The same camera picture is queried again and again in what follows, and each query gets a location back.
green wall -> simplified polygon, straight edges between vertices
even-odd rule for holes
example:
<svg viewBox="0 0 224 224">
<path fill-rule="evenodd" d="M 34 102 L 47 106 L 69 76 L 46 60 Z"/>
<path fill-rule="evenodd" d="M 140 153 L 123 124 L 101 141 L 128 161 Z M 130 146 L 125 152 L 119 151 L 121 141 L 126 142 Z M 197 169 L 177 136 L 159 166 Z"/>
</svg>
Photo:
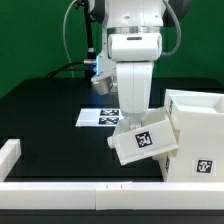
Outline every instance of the green wall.
<svg viewBox="0 0 224 224">
<path fill-rule="evenodd" d="M 0 0 L 0 97 L 24 79 L 44 77 L 67 63 L 62 42 L 62 22 L 71 0 Z M 181 22 L 179 52 L 156 63 L 157 77 L 212 77 L 224 83 L 223 0 L 193 0 Z M 86 57 L 82 10 L 68 20 L 68 46 L 72 60 Z M 100 27 L 93 25 L 100 51 Z M 163 29 L 164 48 L 175 44 L 175 29 Z"/>
</svg>

white foam block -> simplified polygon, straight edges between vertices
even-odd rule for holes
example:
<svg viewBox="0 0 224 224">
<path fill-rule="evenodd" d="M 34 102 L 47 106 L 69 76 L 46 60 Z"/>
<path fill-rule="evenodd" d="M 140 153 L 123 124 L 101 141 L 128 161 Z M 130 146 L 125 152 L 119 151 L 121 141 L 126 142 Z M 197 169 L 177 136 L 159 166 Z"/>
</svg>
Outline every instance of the white foam block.
<svg viewBox="0 0 224 224">
<path fill-rule="evenodd" d="M 3 182 L 21 155 L 20 140 L 8 140 L 0 150 L 0 182 Z"/>
</svg>

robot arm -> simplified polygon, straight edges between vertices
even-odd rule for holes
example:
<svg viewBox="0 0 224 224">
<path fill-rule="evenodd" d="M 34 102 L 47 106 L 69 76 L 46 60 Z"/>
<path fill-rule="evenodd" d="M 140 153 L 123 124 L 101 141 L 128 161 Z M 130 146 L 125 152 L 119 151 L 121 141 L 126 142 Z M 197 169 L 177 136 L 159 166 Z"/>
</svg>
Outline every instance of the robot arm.
<svg viewBox="0 0 224 224">
<path fill-rule="evenodd" d="M 92 78 L 92 82 L 101 95 L 108 93 L 113 83 L 117 83 L 121 113 L 126 118 L 125 121 L 118 123 L 113 138 L 108 139 L 111 148 L 116 148 L 115 142 L 118 142 L 119 149 L 116 148 L 118 155 L 119 151 L 123 150 L 121 136 L 124 133 L 130 138 L 138 129 L 150 133 L 143 126 L 145 118 L 148 117 L 154 61 L 162 53 L 160 28 L 164 25 L 165 1 L 168 2 L 168 0 L 90 0 L 89 2 L 90 14 L 103 27 L 103 47 L 97 58 L 97 74 Z M 171 133 L 172 128 L 169 126 L 168 129 L 164 129 L 164 132 Z M 169 143 L 169 147 L 166 145 L 164 147 L 166 150 L 176 147 L 173 133 L 170 136 L 172 144 Z M 132 147 L 132 154 L 135 152 L 134 144 L 133 142 L 128 146 L 127 153 L 130 153 Z"/>
</svg>

